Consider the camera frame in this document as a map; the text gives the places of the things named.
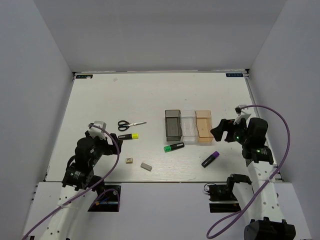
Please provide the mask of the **yellow highlighter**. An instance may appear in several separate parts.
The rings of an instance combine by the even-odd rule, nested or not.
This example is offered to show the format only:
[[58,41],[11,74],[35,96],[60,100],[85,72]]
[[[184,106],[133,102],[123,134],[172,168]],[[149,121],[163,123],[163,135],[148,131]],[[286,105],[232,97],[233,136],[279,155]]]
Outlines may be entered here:
[[134,140],[138,139],[139,134],[138,133],[129,133],[129,134],[122,134],[118,136],[119,140]]

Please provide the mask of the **black handled scissors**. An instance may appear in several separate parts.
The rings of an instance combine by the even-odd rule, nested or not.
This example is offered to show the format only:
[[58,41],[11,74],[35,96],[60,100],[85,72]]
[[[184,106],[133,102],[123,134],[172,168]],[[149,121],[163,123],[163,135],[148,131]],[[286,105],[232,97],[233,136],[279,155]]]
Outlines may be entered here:
[[129,123],[128,121],[126,120],[120,120],[117,125],[118,125],[118,130],[120,132],[124,132],[126,130],[128,130],[130,127],[133,127],[133,126],[139,126],[139,125],[144,125],[146,124],[147,122],[134,122],[134,123]]

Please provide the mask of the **cream eraser with barcode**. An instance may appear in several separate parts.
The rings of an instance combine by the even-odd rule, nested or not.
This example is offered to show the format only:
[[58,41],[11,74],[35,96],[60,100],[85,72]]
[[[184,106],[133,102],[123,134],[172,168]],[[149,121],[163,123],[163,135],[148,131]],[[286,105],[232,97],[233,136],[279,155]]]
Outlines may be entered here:
[[125,159],[125,163],[126,164],[132,164],[133,163],[133,158],[132,157],[126,158]]

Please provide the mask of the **purple highlighter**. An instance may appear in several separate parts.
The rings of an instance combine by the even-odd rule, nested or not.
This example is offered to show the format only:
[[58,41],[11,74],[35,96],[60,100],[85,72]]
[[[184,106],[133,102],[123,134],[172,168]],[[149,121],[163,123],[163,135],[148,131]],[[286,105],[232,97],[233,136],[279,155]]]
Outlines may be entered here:
[[210,165],[216,158],[220,156],[220,153],[218,151],[215,151],[212,153],[209,157],[207,157],[202,163],[201,166],[203,168],[206,168],[208,165]]

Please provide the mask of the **grey eraser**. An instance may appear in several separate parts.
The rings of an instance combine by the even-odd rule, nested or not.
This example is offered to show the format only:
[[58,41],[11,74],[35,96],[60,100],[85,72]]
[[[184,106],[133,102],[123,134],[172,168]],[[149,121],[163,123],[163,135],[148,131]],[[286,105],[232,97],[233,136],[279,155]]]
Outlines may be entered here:
[[147,171],[149,171],[149,172],[151,172],[152,171],[152,166],[150,166],[150,165],[148,165],[148,164],[146,164],[146,163],[144,163],[144,162],[142,162],[141,164],[140,164],[140,167],[142,168],[142,169],[144,169],[144,170],[147,170]]

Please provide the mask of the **green highlighter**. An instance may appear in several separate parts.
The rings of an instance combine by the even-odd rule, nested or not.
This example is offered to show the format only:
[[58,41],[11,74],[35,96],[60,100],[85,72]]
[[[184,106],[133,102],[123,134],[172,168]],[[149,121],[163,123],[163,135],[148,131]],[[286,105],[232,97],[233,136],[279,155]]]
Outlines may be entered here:
[[167,145],[163,149],[165,153],[169,153],[178,149],[182,149],[184,147],[185,147],[185,144],[183,142],[179,142],[179,143]]

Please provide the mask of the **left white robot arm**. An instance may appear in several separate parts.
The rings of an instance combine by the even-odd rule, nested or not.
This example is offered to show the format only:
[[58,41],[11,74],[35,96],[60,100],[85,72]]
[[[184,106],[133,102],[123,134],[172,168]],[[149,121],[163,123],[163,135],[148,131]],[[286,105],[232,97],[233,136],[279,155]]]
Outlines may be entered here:
[[42,240],[72,240],[80,214],[85,209],[87,193],[99,200],[107,192],[105,177],[96,176],[94,167],[102,156],[119,156],[123,140],[116,134],[108,133],[102,127],[90,125],[85,136],[77,141],[74,155],[67,162],[57,207],[36,223],[35,230],[44,221],[49,220]]

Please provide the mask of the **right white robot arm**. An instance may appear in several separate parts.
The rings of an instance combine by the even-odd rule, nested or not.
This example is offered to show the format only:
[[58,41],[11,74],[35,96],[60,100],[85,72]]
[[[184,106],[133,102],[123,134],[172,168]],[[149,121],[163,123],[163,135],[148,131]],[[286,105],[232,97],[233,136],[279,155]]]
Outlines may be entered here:
[[242,146],[248,175],[231,174],[226,183],[226,195],[237,200],[240,211],[234,213],[236,220],[243,217],[245,240],[293,240],[296,228],[287,223],[279,205],[275,188],[275,169],[271,150],[266,146],[268,123],[253,117],[222,119],[210,132],[216,141],[223,133],[228,143]]

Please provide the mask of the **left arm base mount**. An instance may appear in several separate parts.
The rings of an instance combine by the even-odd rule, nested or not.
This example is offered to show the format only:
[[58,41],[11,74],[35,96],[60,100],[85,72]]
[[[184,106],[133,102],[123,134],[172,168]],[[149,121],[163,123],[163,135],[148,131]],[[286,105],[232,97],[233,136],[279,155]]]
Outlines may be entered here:
[[117,213],[120,210],[122,186],[105,184],[97,198],[90,205],[88,212]]

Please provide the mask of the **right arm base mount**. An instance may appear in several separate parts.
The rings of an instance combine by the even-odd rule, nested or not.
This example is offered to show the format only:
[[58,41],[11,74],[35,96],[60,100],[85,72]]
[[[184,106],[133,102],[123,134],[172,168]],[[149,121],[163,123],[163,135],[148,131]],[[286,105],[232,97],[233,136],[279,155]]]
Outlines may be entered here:
[[209,197],[210,213],[236,213],[241,210],[236,197],[226,184],[206,183],[203,191]]

